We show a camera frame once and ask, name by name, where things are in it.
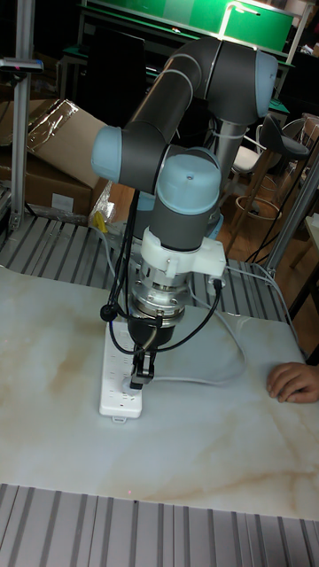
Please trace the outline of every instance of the black cable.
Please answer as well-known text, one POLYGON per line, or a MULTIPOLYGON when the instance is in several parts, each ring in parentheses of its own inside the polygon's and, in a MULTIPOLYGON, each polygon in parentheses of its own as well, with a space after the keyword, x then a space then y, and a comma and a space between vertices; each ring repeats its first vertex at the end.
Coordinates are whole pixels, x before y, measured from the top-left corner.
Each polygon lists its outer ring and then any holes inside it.
POLYGON ((31 208, 31 206, 27 203, 27 201, 25 201, 25 208, 27 209, 27 211, 32 215, 32 216, 37 216, 37 214, 35 214, 35 211, 31 208))
POLYGON ((279 236, 279 232, 276 233, 276 235, 272 238, 270 238, 270 240, 268 242, 266 242, 265 244, 261 244, 260 247, 258 248, 257 251, 253 252, 250 256, 248 256, 247 260, 245 260, 245 262, 248 262, 253 256, 258 256, 258 254, 261 252, 261 250, 263 250, 263 248, 266 248, 266 246, 271 245, 272 242, 274 242, 274 240, 276 240, 276 238, 279 236))
POLYGON ((124 237, 121 244, 121 250, 119 257, 115 264, 115 278, 113 281, 113 285, 110 291, 108 303, 112 303, 117 301, 121 289, 123 287, 124 279, 125 279, 125 272, 126 272, 126 265, 129 262, 129 255, 130 255, 130 248, 133 239, 134 233, 134 225, 135 225, 135 218, 136 218, 136 210, 137 210, 137 203, 138 203, 139 192, 136 190, 134 193, 134 197, 132 199, 129 213, 128 213, 128 221, 124 232, 124 237), (126 259, 124 265, 122 265, 122 260, 124 253, 126 253, 126 259))
POLYGON ((143 348, 136 349, 135 351, 127 351, 125 348, 123 348, 121 345, 119 345, 119 343, 117 342, 116 337, 114 335, 114 329, 113 329, 113 322, 112 321, 109 322, 109 329, 110 329, 110 337, 112 339, 112 342, 113 342, 114 346, 116 346, 118 351, 120 351, 120 353, 131 354, 131 355, 144 353, 143 348))
MULTIPOLYGON (((222 282, 220 280, 214 280, 214 288, 216 290, 216 297, 214 299, 214 303, 211 306, 210 310, 208 311, 205 319, 202 321, 202 323, 198 327, 196 327, 196 329, 194 329, 189 335, 182 338, 182 340, 178 341, 178 343, 175 343, 174 345, 165 346, 164 348, 158 348, 158 349, 153 349, 153 350, 151 348, 148 348, 147 351, 151 352, 151 353, 166 353, 167 351, 174 350, 178 346, 184 345, 189 340, 191 340, 191 338, 193 338, 195 335, 197 335, 205 327, 205 325, 208 323, 208 321, 214 315, 214 312, 217 308, 217 305, 218 305, 218 302, 220 300, 221 293, 222 293, 222 282)), ((119 345, 119 343, 117 342, 116 337, 114 335, 113 322, 110 321, 109 325, 110 325, 110 336, 111 336, 112 342, 113 342, 114 346, 116 346, 116 348, 121 353, 134 355, 134 354, 140 354, 140 353, 146 352, 143 348, 136 349, 135 351, 128 351, 125 348, 123 348, 121 345, 119 345)))
POLYGON ((185 343, 187 343, 187 341, 189 341, 191 338, 193 338, 195 335, 197 335, 197 333, 199 333, 200 330, 203 329, 203 327, 205 327, 205 325, 208 323, 208 321, 211 319, 211 317, 214 315, 214 312, 217 308, 218 302, 220 300, 221 297, 221 293, 222 293, 222 282, 221 280, 214 280, 214 288, 216 290, 216 296, 214 299, 214 303, 211 306, 210 310, 208 311, 208 314, 206 315, 205 319, 202 321, 202 323, 196 327, 196 329, 194 329, 189 335, 187 335, 187 337, 182 338, 182 340, 180 340, 178 343, 175 343, 174 345, 171 346, 165 346, 164 348, 158 348, 157 350, 152 351, 151 352, 156 352, 156 353, 166 353, 167 351, 172 351, 173 349, 177 348, 178 346, 182 346, 185 343))
POLYGON ((136 220, 136 210, 137 210, 138 198, 139 198, 139 191, 136 190, 135 193, 134 193, 134 197, 132 199, 131 206, 129 208, 128 239, 127 239, 127 243, 126 243, 126 246, 125 246, 125 260, 124 260, 124 264, 122 266, 120 281, 119 281, 119 284, 118 284, 118 287, 117 287, 117 290, 116 290, 115 296, 114 296, 115 301, 117 301, 119 296, 120 296, 121 289, 122 289, 123 284, 125 282, 126 274, 128 273, 128 264, 129 264, 131 246, 132 246, 132 241, 133 241, 133 236, 134 236, 134 226, 135 226, 135 220, 136 220))

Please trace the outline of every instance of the power outlet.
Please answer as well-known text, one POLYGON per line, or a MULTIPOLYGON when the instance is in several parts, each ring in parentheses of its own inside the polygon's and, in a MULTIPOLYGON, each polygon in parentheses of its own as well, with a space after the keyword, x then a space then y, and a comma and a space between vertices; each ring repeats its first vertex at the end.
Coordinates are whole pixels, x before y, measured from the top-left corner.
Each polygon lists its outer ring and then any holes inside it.
MULTIPOLYGON (((133 350, 134 344, 127 324, 114 322, 113 330, 121 346, 133 350)), ((130 378, 132 364, 133 356, 118 351, 110 337, 109 326, 106 325, 99 413, 110 416, 115 423, 125 423, 128 417, 136 419, 142 412, 142 391, 130 395, 123 389, 123 380, 130 378)))

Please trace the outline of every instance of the white marble surface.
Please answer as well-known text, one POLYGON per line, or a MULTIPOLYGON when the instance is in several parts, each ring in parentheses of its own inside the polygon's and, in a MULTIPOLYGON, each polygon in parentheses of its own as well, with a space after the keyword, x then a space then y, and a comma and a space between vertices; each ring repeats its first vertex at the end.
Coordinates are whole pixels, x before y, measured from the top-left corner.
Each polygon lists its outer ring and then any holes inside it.
MULTIPOLYGON (((300 360, 289 328, 231 316, 243 376, 150 384, 141 417, 116 425, 98 413, 105 301, 0 268, 0 482, 318 520, 319 405, 265 391, 273 364, 300 360)), ((240 364, 217 320, 199 342, 212 377, 240 364)), ((201 363, 199 342, 179 353, 186 366, 201 363)))

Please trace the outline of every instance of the black chair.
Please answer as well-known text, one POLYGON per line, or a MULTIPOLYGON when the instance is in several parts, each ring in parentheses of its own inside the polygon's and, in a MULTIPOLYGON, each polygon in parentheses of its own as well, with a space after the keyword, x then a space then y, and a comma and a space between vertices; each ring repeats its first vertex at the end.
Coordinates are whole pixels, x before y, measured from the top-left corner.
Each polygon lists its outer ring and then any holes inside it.
POLYGON ((110 126, 127 124, 145 96, 144 40, 97 27, 80 106, 110 126))

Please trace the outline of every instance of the cardboard box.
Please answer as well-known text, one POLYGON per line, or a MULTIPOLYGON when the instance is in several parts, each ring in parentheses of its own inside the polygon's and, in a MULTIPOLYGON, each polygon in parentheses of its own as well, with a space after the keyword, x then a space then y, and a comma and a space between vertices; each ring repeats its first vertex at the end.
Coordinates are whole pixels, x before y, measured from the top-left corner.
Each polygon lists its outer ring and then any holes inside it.
MULTIPOLYGON (((0 104, 0 115, 7 103, 0 104)), ((107 181, 93 172, 92 146, 103 123, 73 103, 30 102, 26 201, 66 214, 89 216, 107 181)), ((11 180, 13 103, 0 124, 0 179, 11 180)))
POLYGON ((90 159, 97 132, 105 124, 64 100, 40 120, 27 138, 27 150, 93 189, 98 176, 90 159))
MULTIPOLYGON (((10 181, 11 170, 11 149, 2 148, 0 179, 10 181)), ((104 179, 99 179, 93 191, 88 185, 76 181, 35 156, 27 156, 26 201, 30 205, 53 207, 66 213, 88 216, 105 184, 104 179)))
MULTIPOLYGON (((38 120, 40 120, 46 113, 58 103, 55 100, 30 100, 29 102, 29 118, 28 118, 28 130, 30 131, 32 127, 35 126, 38 120)), ((0 116, 4 114, 4 117, 0 124, 0 145, 11 145, 12 144, 12 131, 13 131, 13 108, 14 103, 11 101, 8 105, 7 102, 0 104, 0 116)))

